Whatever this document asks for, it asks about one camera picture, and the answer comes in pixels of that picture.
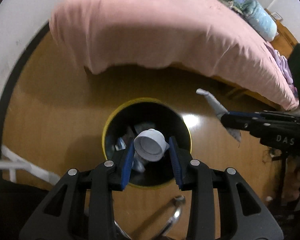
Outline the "white plastic cup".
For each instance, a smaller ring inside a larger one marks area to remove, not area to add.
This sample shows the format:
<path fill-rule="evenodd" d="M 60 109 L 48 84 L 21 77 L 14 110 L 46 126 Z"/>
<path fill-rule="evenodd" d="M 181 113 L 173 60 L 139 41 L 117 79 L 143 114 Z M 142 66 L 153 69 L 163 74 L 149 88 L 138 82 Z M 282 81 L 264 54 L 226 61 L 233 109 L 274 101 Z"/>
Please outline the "white plastic cup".
<path fill-rule="evenodd" d="M 146 161 L 159 161 L 169 148 L 164 135 L 153 128 L 142 131 L 134 139 L 136 153 Z"/>

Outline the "black yellow trash bin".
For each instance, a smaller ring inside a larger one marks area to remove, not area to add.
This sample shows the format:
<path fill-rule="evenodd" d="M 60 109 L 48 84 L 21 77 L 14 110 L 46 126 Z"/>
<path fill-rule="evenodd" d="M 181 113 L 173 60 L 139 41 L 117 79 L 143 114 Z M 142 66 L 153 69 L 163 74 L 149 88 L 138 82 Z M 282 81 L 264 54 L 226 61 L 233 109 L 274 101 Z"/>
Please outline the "black yellow trash bin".
<path fill-rule="evenodd" d="M 117 107 L 102 132 L 103 154 L 114 158 L 129 144 L 134 147 L 130 185 L 144 189 L 165 187 L 173 179 L 169 139 L 191 151 L 192 138 L 182 116 L 154 98 L 137 98 Z"/>

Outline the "purple cloth on bed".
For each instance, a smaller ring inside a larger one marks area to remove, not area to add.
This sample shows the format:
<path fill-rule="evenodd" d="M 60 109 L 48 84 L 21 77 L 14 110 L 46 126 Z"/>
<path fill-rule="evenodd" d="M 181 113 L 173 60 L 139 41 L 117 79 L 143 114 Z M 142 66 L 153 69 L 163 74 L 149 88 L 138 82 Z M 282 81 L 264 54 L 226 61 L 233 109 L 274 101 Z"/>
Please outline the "purple cloth on bed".
<path fill-rule="evenodd" d="M 293 77 L 288 65 L 288 60 L 284 55 L 281 55 L 278 50 L 274 49 L 270 44 L 266 43 L 266 47 L 274 58 L 276 64 L 278 65 L 283 77 L 287 81 L 290 90 L 293 92 L 293 95 L 298 98 L 298 90 L 294 86 Z"/>

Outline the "white pipe on floor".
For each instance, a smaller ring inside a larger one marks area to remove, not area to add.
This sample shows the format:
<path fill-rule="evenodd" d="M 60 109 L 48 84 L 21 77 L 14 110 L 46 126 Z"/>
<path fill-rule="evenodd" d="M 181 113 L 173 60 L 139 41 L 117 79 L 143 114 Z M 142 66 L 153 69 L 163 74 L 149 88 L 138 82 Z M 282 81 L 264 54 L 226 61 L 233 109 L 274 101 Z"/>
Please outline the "white pipe on floor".
<path fill-rule="evenodd" d="M 56 185 L 60 180 L 59 175 L 34 165 L 33 163 L 12 152 L 5 145 L 2 145 L 1 153 L 5 159 L 0 160 L 0 170 L 8 170 L 9 179 L 13 183 L 17 182 L 17 170 L 24 170 L 51 185 Z"/>

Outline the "light blue pillow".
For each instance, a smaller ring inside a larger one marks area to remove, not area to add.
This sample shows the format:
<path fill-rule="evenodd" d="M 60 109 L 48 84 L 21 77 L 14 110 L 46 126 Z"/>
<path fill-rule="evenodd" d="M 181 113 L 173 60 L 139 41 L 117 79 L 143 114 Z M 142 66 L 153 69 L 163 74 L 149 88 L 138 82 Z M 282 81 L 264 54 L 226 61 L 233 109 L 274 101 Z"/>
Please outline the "light blue pillow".
<path fill-rule="evenodd" d="M 277 25 L 257 0 L 245 0 L 241 4 L 244 19 L 267 42 L 273 41 Z"/>

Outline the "pink bed sheet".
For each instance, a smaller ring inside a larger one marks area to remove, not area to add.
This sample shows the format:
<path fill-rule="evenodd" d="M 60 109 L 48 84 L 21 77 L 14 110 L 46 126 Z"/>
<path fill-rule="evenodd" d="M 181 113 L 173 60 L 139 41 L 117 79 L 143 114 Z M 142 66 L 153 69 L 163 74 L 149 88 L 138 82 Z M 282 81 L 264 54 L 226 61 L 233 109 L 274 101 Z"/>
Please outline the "pink bed sheet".
<path fill-rule="evenodd" d="M 219 77 L 290 111 L 299 101 L 271 44 L 218 0 L 62 0 L 49 21 L 74 65 L 172 65 Z"/>

